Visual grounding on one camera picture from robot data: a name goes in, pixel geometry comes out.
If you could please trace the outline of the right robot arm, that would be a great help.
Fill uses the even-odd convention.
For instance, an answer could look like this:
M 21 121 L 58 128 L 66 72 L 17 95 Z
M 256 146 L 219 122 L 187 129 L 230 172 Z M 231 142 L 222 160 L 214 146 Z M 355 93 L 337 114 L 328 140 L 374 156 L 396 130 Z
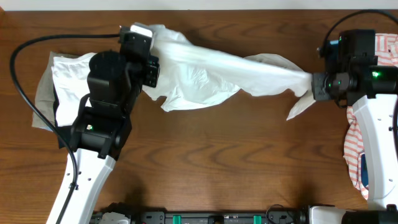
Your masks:
M 316 205 L 307 223 L 397 223 L 397 67 L 372 65 L 344 73 L 315 73 L 317 101 L 346 100 L 363 137 L 368 209 Z

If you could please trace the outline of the white t-shirt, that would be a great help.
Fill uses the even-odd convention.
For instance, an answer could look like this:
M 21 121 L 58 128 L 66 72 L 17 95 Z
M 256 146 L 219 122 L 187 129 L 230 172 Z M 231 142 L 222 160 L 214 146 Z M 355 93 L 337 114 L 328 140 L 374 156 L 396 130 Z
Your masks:
M 219 105 L 243 90 L 252 96 L 293 91 L 298 98 L 289 112 L 292 119 L 315 103 L 312 75 L 277 54 L 238 57 L 193 45 L 181 32 L 152 25 L 152 54 L 159 58 L 157 86 L 143 90 L 153 100 L 164 96 L 166 112 Z

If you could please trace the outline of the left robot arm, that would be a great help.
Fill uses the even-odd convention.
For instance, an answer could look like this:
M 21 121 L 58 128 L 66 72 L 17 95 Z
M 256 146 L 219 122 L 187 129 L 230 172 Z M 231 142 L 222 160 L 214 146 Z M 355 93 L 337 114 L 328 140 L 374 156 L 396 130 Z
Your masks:
M 72 124 L 72 153 L 48 223 L 89 223 L 131 132 L 136 98 L 144 85 L 156 86 L 159 72 L 159 58 L 150 53 L 105 51 L 90 59 L 90 92 L 81 99 Z

